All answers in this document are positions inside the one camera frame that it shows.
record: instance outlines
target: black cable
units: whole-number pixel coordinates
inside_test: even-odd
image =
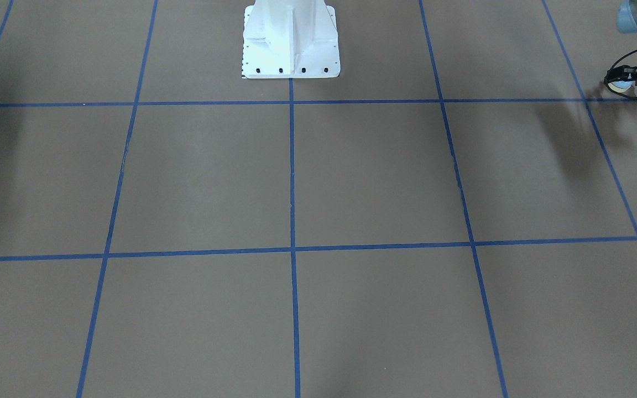
[[[625,59],[626,59],[626,58],[628,58],[630,55],[633,55],[633,54],[635,54],[635,53],[637,53],[637,50],[631,51],[630,53],[627,53],[626,55],[624,55],[624,56],[622,56],[622,57],[618,58],[618,60],[614,62],[614,65],[612,65],[612,66],[609,68],[609,71],[611,71],[613,68],[615,68],[617,65],[619,65],[619,62],[620,62],[620,61],[625,60]],[[611,91],[611,93],[614,93],[614,94],[616,94],[617,96],[621,96],[621,97],[624,97],[624,98],[627,98],[627,99],[631,99],[631,100],[637,100],[637,97],[627,96],[627,95],[626,95],[626,94],[624,94],[624,93],[617,93],[616,91],[614,91],[614,90],[613,90],[613,89],[609,86],[609,84],[606,84],[606,88],[608,88],[608,89],[609,89],[609,91]]]

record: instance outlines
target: white mounting plate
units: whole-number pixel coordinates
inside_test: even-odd
[[[245,8],[245,27],[253,8]],[[336,10],[331,6],[326,8],[335,28],[338,26]],[[314,41],[311,47],[294,55],[294,63],[290,60],[291,52],[278,54],[268,43],[257,40],[243,42],[242,78],[329,78],[341,73],[338,40]]]

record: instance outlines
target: white metal bracket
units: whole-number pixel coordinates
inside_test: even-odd
[[[336,10],[324,0],[256,0],[245,8],[243,78],[341,73]]]

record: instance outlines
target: horizontal blue line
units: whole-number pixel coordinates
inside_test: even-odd
[[[454,98],[445,103],[532,103],[532,102],[629,102],[626,98]],[[322,105],[341,103],[440,103],[439,99],[385,99],[385,100],[315,100],[294,101],[296,105]],[[206,106],[206,105],[288,105],[289,101],[140,101],[140,102],[42,102],[0,103],[0,108],[69,108],[93,106]]]
[[[479,247],[487,246],[518,246],[538,244],[577,244],[603,242],[637,242],[637,237],[596,237],[571,239],[521,239],[508,241],[476,241]],[[404,243],[404,244],[351,244],[336,246],[303,246],[296,247],[297,252],[341,252],[359,250],[385,249],[429,249],[440,247],[469,247],[470,242],[435,242],[435,243]],[[289,253],[291,247],[265,247],[254,249],[217,249],[217,250],[182,250],[174,252],[120,252],[110,253],[109,259],[130,259],[138,257],[175,257],[184,255],[223,255],[223,254],[260,254],[260,253]],[[3,255],[4,261],[36,261],[36,260],[84,260],[103,259],[104,254],[52,254],[52,255]]]
[[[637,242],[637,237],[597,237],[571,239],[523,239],[511,241],[480,241],[476,246],[515,246],[529,244],[574,244],[574,243],[602,243],[602,242]]]
[[[102,259],[103,254],[1,255],[3,261],[86,260]]]

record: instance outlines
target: grid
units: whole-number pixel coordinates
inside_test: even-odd
[[[6,28],[8,17],[11,13],[15,0],[9,0],[7,10],[3,16],[2,23],[0,25],[0,38]],[[124,145],[124,152],[122,154],[122,164],[119,169],[119,177],[117,180],[116,194],[114,195],[113,208],[111,211],[111,217],[109,218],[109,230],[106,239],[105,249],[101,253],[88,253],[88,254],[55,254],[55,255],[7,255],[0,256],[0,262],[8,261],[33,261],[33,260],[69,260],[69,259],[98,259],[101,260],[101,269],[99,274],[99,280],[96,290],[96,296],[94,299],[93,310],[90,320],[88,338],[86,342],[86,349],[84,353],[83,363],[81,365],[80,379],[78,384],[77,396],[78,398],[83,396],[83,388],[85,385],[86,369],[88,360],[90,357],[91,347],[93,345],[93,338],[96,326],[96,318],[98,308],[101,302],[101,296],[103,293],[103,284],[105,281],[106,267],[109,259],[124,259],[124,258],[142,258],[142,257],[165,257],[165,256],[188,256],[188,255],[227,255],[227,254],[261,254],[261,253],[288,253],[291,255],[291,282],[293,283],[293,320],[294,320],[294,385],[295,395],[297,398],[301,395],[301,370],[300,370],[300,347],[299,347],[299,292],[297,289],[297,272],[296,272],[296,254],[300,252],[330,252],[330,251],[361,251],[361,250],[381,250],[381,249],[420,249],[420,248],[448,248],[448,247],[465,247],[471,249],[473,256],[473,265],[476,268],[476,275],[478,277],[478,284],[481,291],[481,299],[483,301],[483,310],[488,324],[488,332],[490,333],[490,340],[493,346],[493,357],[495,359],[498,376],[500,380],[500,387],[504,397],[508,396],[508,388],[503,373],[503,366],[500,361],[500,354],[498,350],[498,341],[493,327],[493,321],[490,315],[490,307],[488,305],[488,295],[485,288],[485,282],[483,281],[483,275],[481,274],[481,266],[478,259],[478,247],[497,247],[497,246],[515,246],[515,245],[544,245],[544,244],[580,244],[580,243],[594,243],[594,242],[637,242],[637,222],[634,217],[629,201],[626,198],[624,186],[619,180],[616,169],[614,168],[614,162],[612,162],[609,156],[609,151],[604,143],[597,122],[592,113],[590,103],[593,102],[621,102],[627,101],[617,98],[587,98],[582,86],[579,83],[579,78],[572,64],[571,59],[564,46],[563,40],[559,34],[559,30],[556,25],[552,13],[549,9],[546,0],[541,0],[542,7],[546,13],[551,28],[556,35],[556,39],[561,48],[561,52],[566,59],[567,65],[571,76],[576,84],[580,98],[444,98],[442,94],[442,86],[440,83],[438,65],[438,55],[432,48],[431,37],[429,33],[429,26],[427,24],[427,18],[425,15],[425,8],[422,0],[418,0],[423,28],[427,41],[427,48],[432,63],[432,70],[434,75],[434,83],[437,88],[438,98],[432,99],[379,99],[379,100],[326,100],[326,101],[312,101],[312,100],[296,100],[294,98],[294,82],[288,81],[288,101],[140,101],[140,94],[142,92],[142,85],[144,82],[144,70],[147,64],[147,56],[149,55],[149,47],[152,42],[152,36],[154,34],[154,21],[156,18],[156,10],[159,4],[159,0],[154,0],[152,7],[151,20],[149,21],[149,29],[147,31],[146,44],[144,47],[144,55],[141,60],[141,67],[139,69],[139,77],[137,81],[137,89],[133,101],[129,102],[89,102],[89,103],[0,103],[0,108],[52,108],[52,107],[99,107],[99,106],[131,106],[132,114],[129,120],[129,128],[127,131],[126,144]],[[526,102],[572,102],[583,103],[586,107],[587,116],[591,120],[591,124],[596,134],[597,141],[600,149],[607,162],[609,171],[614,179],[617,190],[620,194],[620,199],[623,202],[627,214],[630,219],[635,235],[633,236],[620,236],[620,237],[584,237],[584,238],[571,238],[571,239],[521,239],[521,240],[503,240],[503,241],[478,241],[473,236],[473,229],[471,227],[471,219],[468,214],[468,204],[466,194],[463,192],[462,177],[460,169],[458,168],[458,156],[455,146],[453,145],[452,134],[450,131],[449,117],[447,115],[446,104],[448,103],[526,103]],[[320,105],[320,104],[374,104],[374,103],[435,103],[439,104],[442,111],[443,123],[447,134],[447,140],[449,143],[450,154],[453,158],[453,172],[455,172],[458,189],[460,190],[462,207],[463,207],[463,220],[467,227],[468,241],[467,242],[422,242],[411,244],[359,244],[359,245],[336,245],[336,246],[299,246],[296,244],[296,207],[295,207],[295,154],[294,154],[294,110],[296,106],[302,105]],[[121,196],[122,186],[124,182],[124,162],[126,162],[127,154],[129,152],[129,143],[132,140],[134,133],[134,122],[137,116],[137,109],[140,106],[236,106],[236,105],[286,105],[290,110],[290,118],[288,120],[288,130],[290,136],[290,168],[291,168],[291,181],[290,181],[290,246],[288,247],[256,247],[256,248],[243,248],[243,249],[217,249],[217,250],[186,250],[186,251],[169,251],[169,252],[113,252],[111,250],[111,244],[114,234],[114,224],[117,218],[117,207],[119,206],[119,197]]]

